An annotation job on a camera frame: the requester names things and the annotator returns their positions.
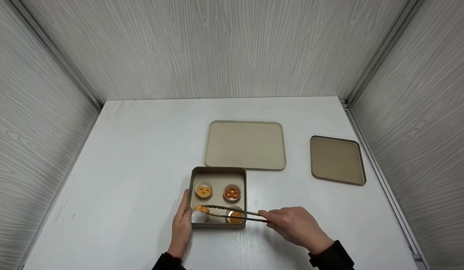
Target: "gray wall panel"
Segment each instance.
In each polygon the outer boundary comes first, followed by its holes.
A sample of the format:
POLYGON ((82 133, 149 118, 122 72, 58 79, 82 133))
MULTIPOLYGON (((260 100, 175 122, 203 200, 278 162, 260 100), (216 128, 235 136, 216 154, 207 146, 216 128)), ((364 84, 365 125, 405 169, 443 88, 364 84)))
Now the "gray wall panel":
POLYGON ((0 270, 16 268, 96 116, 0 0, 0 270))
POLYGON ((352 113, 433 269, 464 270, 464 0, 427 0, 352 113))
POLYGON ((406 0, 25 0, 102 100, 347 96, 406 0))

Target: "rectangular baking tray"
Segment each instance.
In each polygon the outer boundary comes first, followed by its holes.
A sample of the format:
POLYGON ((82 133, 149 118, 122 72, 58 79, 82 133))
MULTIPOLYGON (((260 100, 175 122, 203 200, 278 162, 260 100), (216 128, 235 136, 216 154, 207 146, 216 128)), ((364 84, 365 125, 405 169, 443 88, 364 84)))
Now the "rectangular baking tray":
POLYGON ((282 125, 213 121, 209 126, 204 162, 207 166, 281 171, 286 167, 282 125))
POLYGON ((355 141, 312 136, 310 162, 314 178, 359 186, 367 182, 360 145, 355 141))
MULTIPOLYGON (((214 204, 226 207, 238 206, 247 211, 247 172, 244 168, 237 167, 195 167, 192 170, 189 185, 188 205, 194 209, 198 205, 214 204), (201 182, 207 182, 212 186, 212 196, 202 199, 195 193, 201 182), (223 189, 228 184, 236 184, 241 191, 241 197, 237 202, 228 202, 223 198, 223 189)), ((225 215, 226 210, 210 209, 210 213, 225 215)), ((193 228, 223 228, 242 229, 247 221, 239 224, 225 222, 225 218, 208 216, 205 223, 192 223, 193 228)))

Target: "muffin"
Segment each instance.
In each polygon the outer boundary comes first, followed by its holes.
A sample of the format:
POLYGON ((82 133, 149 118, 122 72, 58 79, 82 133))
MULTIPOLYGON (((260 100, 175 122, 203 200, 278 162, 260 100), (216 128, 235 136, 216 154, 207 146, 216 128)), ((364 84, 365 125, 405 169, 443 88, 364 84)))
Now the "muffin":
POLYGON ((209 198, 210 196, 212 196, 212 187, 209 183, 200 183, 200 185, 197 186, 195 193, 198 197, 202 199, 209 198))
POLYGON ((210 214, 210 209, 202 205, 197 205, 194 209, 199 210, 200 212, 203 212, 205 214, 210 214))
POLYGON ((234 219, 233 217, 245 217, 244 213, 236 212, 236 211, 228 211, 227 212, 227 218, 225 218, 225 221, 230 224, 240 224, 242 222, 245 222, 245 219, 234 219))
POLYGON ((236 184, 229 184, 224 188, 224 198, 229 202, 236 202, 240 199, 242 192, 236 184))
POLYGON ((234 219, 232 217, 244 218, 245 215, 243 213, 240 213, 240 212, 232 211, 232 213, 230 213, 230 217, 228 219, 228 222, 231 223, 231 224, 240 224, 240 223, 245 221, 245 219, 234 219))

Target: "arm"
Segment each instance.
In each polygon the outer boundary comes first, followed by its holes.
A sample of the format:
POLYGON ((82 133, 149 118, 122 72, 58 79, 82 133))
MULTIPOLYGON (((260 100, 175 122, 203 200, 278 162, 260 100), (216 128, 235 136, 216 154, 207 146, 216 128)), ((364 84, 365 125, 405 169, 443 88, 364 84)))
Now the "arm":
POLYGON ((165 252, 160 255, 152 270, 185 270, 182 260, 165 252))
POLYGON ((354 262, 340 241, 333 241, 320 228, 315 218, 303 207, 285 207, 259 211, 267 226, 285 240, 309 250, 310 263, 320 270, 353 270, 354 262))
POLYGON ((353 270, 354 262, 338 240, 321 253, 309 256, 312 266, 320 270, 353 270))
POLYGON ((192 210, 187 207, 188 198, 189 190, 186 189, 172 220, 172 240, 169 249, 160 255, 152 270, 185 270, 182 260, 192 238, 192 210))

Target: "white tabletop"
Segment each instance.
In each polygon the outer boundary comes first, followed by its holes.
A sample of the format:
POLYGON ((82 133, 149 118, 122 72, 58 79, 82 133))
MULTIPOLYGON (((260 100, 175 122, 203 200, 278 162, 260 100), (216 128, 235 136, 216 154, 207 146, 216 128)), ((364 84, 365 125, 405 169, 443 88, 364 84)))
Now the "white tabletop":
MULTIPOLYGON (((315 179, 312 135, 357 140, 336 97, 107 101, 25 270, 150 270, 214 120, 283 125, 287 168, 247 171, 251 211, 304 206, 361 270, 416 269, 364 156, 367 183, 315 179)), ((197 270, 310 269, 307 252, 259 222, 194 230, 184 266, 197 270)))

